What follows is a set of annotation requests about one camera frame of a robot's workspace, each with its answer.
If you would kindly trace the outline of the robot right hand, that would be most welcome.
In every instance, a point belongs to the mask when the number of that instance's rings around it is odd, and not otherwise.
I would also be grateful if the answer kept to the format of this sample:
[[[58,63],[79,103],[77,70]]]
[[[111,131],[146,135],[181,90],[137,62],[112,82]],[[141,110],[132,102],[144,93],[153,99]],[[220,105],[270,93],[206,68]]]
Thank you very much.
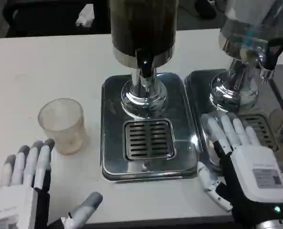
[[[201,121],[222,171],[198,161],[204,192],[245,229],[283,229],[283,176],[274,152],[239,118],[202,114]]]

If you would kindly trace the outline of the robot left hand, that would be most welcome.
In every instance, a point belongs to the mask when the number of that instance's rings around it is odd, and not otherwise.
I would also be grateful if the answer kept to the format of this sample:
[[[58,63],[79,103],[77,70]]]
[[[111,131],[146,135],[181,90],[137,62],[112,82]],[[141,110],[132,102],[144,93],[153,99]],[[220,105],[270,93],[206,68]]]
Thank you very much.
[[[51,153],[55,142],[36,141],[9,155],[0,176],[0,229],[81,229],[103,200],[92,192],[80,205],[48,222]]]

